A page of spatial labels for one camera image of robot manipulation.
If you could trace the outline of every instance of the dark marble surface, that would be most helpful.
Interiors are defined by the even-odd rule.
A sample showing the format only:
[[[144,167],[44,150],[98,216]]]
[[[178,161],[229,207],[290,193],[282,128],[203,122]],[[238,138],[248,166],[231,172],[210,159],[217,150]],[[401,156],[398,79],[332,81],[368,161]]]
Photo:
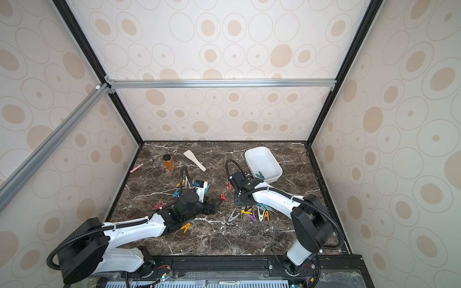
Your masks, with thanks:
[[[296,195],[310,193],[321,196],[315,174],[303,143],[288,142],[151,142],[146,143],[136,164],[147,161],[153,155],[159,159],[147,163],[133,172],[117,203],[111,221],[124,221],[150,215],[159,201],[168,201],[179,183],[180,166],[187,165],[193,179],[208,181],[211,185],[208,196],[219,198],[224,193],[224,202],[217,214],[199,215],[190,221],[186,233],[176,231],[170,235],[146,238],[124,247],[146,246],[152,255],[270,255],[271,247],[278,254],[285,253],[296,239],[292,221],[280,212],[271,213],[270,221],[251,221],[248,215],[227,220],[234,210],[233,192],[229,190],[224,169],[227,159],[236,160],[250,172],[244,158],[246,150],[265,146],[271,150],[283,169],[276,188]],[[202,172],[183,152],[191,150],[206,167]],[[176,163],[174,171],[168,171],[160,156],[169,153]],[[328,244],[337,243],[332,236]]]

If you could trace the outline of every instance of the wall panel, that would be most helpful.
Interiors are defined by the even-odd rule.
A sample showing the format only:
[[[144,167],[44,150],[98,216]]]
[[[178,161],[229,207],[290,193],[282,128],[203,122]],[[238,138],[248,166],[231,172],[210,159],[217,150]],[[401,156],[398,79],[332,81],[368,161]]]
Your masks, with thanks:
[[[388,1],[313,144],[377,288],[461,280],[460,19],[460,1]]]
[[[45,0],[0,7],[0,185],[99,83]]]
[[[306,140],[329,87],[118,89],[144,140]]]
[[[368,2],[70,1],[118,80],[335,78]]]
[[[46,257],[86,219],[104,221],[137,148],[103,96],[0,212],[1,287],[63,287]]]

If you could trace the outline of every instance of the vent grille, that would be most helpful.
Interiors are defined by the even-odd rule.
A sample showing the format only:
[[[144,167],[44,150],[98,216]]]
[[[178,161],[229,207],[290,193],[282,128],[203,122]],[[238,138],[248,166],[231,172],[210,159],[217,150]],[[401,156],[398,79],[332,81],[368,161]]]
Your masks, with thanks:
[[[142,285],[152,284],[152,281],[133,281],[130,282],[130,288],[136,288]],[[126,288],[123,281],[109,281],[105,288]],[[225,285],[210,283],[206,284],[204,280],[196,281],[174,281],[162,282],[155,288],[289,288],[287,280],[244,280],[240,281],[239,285]]]

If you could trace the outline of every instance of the white bin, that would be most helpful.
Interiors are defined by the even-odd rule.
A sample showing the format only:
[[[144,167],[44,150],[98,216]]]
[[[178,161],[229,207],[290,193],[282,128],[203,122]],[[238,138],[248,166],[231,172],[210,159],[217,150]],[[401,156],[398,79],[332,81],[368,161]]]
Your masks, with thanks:
[[[261,146],[247,150],[245,161],[247,161],[253,177],[261,172],[266,183],[277,181],[283,173],[282,168],[267,147]]]

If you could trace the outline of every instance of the purple clothespin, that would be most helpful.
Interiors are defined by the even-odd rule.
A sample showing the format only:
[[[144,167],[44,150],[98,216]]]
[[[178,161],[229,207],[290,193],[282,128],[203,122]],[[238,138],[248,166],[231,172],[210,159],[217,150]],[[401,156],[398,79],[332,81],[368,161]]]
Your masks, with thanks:
[[[253,214],[248,214],[248,216],[250,216],[251,220],[253,220],[253,222],[256,222],[256,216]]]

